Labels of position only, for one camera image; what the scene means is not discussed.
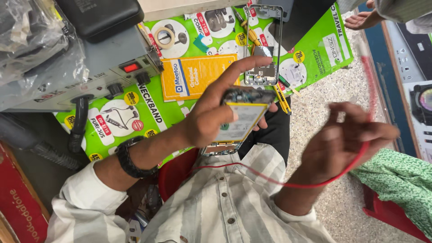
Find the red chair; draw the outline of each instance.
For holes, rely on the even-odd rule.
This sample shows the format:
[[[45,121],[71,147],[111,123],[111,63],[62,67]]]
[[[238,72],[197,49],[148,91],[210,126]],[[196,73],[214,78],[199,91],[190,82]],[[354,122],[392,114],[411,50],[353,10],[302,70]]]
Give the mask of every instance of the red chair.
[[[192,148],[184,154],[168,161],[159,169],[159,194],[167,201],[188,177],[200,149]]]
[[[408,233],[424,242],[432,243],[425,234],[417,228],[415,224],[406,217],[405,212],[401,207],[392,201],[381,201],[378,199],[378,194],[372,189],[363,185],[364,199],[366,207],[363,212],[378,220],[383,221],[401,231]]]

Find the yellow box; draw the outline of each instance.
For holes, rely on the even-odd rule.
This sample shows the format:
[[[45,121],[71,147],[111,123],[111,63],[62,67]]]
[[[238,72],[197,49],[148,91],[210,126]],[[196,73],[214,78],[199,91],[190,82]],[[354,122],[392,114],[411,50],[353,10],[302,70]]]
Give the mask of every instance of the yellow box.
[[[236,60],[237,54],[162,59],[165,69],[161,73],[164,101],[200,98],[207,86]],[[235,85],[240,85],[239,78]]]

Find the red wire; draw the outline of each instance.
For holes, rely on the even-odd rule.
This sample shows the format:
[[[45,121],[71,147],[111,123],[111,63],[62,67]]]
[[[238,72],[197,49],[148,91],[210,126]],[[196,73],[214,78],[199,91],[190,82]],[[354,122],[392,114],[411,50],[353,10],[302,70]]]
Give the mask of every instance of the red wire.
[[[365,69],[365,73],[366,73],[366,76],[368,79],[368,84],[369,84],[370,97],[369,97],[368,120],[371,122],[372,121],[372,115],[374,114],[374,110],[375,110],[375,83],[373,81],[374,76],[373,76],[373,72],[372,72],[372,67],[371,67],[370,62],[369,62],[369,57],[368,56],[362,56],[361,60],[362,60],[363,68]],[[230,164],[225,164],[225,165],[220,165],[220,166],[200,166],[200,167],[192,168],[192,170],[203,169],[203,168],[221,168],[221,167],[226,167],[226,166],[231,166],[231,165],[241,165],[241,166],[246,167],[253,174],[255,174],[259,177],[262,177],[262,178],[266,179],[267,181],[274,183],[274,184],[282,185],[284,187],[292,187],[292,188],[316,188],[316,187],[327,185],[327,184],[339,179],[345,173],[349,172],[357,164],[357,162],[360,160],[360,158],[363,157],[363,155],[365,155],[368,148],[369,148],[369,141],[363,142],[357,156],[352,160],[351,163],[349,163],[349,165],[339,175],[337,175],[337,176],[335,176],[335,177],[333,177],[333,178],[331,178],[325,182],[321,182],[318,184],[312,184],[312,185],[301,185],[301,184],[294,184],[294,183],[278,182],[278,181],[254,170],[251,167],[244,165],[242,163],[230,163]]]

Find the wristwatch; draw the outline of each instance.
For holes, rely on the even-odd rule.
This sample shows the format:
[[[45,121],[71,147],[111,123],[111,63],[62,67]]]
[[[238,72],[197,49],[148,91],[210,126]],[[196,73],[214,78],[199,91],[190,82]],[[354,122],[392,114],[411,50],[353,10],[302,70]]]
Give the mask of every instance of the wristwatch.
[[[134,165],[129,155],[129,147],[143,140],[144,136],[136,136],[131,139],[128,139],[118,145],[115,149],[115,153],[117,154],[118,160],[120,162],[121,168],[133,178],[143,178],[150,176],[158,170],[158,167],[155,166],[149,170],[140,169]]]

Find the terrazzo floor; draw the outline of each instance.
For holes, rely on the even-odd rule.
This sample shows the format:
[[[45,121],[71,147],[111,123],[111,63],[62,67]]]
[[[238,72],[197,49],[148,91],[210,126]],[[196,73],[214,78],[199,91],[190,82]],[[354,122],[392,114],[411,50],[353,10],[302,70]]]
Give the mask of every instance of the terrazzo floor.
[[[301,90],[302,98],[291,98],[292,116],[290,124],[290,149],[286,176],[300,165],[302,151],[309,139],[318,132],[328,118],[327,104],[330,102],[351,101],[363,108],[368,107],[368,84],[364,78],[357,50],[352,43],[361,38],[361,32],[346,29],[353,48],[355,60],[350,69],[341,69],[326,78]],[[375,108],[375,121],[385,122],[381,103]],[[359,180],[344,175],[331,183],[320,195],[315,209],[318,219],[330,235],[339,243],[422,243],[417,238],[404,233],[386,223],[366,216],[362,211],[363,189]]]

